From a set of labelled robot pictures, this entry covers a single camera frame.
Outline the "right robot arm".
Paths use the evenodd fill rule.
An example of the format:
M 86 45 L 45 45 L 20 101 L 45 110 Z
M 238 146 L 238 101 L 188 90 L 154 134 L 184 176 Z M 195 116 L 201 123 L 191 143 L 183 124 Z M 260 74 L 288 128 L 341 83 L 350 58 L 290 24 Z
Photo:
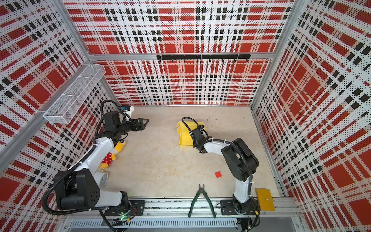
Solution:
M 214 153 L 223 156 L 230 172 L 235 177 L 235 191 L 232 206 L 236 214 L 260 214 L 260 206 L 252 196 L 253 175 L 259 161 L 247 144 L 237 138 L 233 141 L 215 139 L 208 135 L 205 126 L 191 117 L 181 119 L 192 140 L 193 147 L 200 153 Z

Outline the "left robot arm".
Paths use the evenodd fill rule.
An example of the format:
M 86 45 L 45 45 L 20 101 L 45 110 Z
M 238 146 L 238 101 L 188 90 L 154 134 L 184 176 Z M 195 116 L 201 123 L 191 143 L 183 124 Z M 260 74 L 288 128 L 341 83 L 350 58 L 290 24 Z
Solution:
M 100 120 L 92 147 L 66 171 L 59 171 L 43 196 L 42 208 L 52 215 L 120 207 L 124 212 L 133 206 L 124 191 L 103 190 L 108 174 L 104 172 L 125 145 L 129 132 L 143 131 L 149 120 L 133 119 L 133 106 L 118 105 L 112 100 L 100 104 Z

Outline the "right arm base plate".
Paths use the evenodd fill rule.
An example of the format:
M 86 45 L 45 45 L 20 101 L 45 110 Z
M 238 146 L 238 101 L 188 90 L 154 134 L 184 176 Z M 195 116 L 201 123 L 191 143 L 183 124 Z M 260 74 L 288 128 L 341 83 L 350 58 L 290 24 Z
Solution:
M 237 200 L 221 200 L 222 215 L 260 215 L 260 205 L 255 199 L 245 203 Z

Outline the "yellow paper box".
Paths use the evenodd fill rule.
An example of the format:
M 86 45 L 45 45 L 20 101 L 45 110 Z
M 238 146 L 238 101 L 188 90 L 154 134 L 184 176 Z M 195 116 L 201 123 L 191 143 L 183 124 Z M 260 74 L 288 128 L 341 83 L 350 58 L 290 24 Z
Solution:
M 193 121 L 185 121 L 185 123 L 188 125 L 188 127 L 192 130 L 194 130 L 197 125 Z M 203 122 L 197 122 L 200 126 L 204 126 L 205 130 L 207 132 L 206 125 Z M 193 148 L 193 140 L 189 134 L 188 128 L 185 126 L 185 124 L 182 121 L 179 121 L 177 123 L 177 133 L 179 134 L 179 147 L 180 148 Z

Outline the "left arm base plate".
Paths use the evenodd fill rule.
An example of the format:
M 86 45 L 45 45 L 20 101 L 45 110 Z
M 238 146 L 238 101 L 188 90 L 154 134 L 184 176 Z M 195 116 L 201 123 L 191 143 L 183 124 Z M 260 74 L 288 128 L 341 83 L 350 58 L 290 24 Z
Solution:
M 144 200 L 131 200 L 128 206 L 112 206 L 106 209 L 105 216 L 120 216 L 124 218 L 131 218 L 135 216 L 142 216 L 145 209 Z

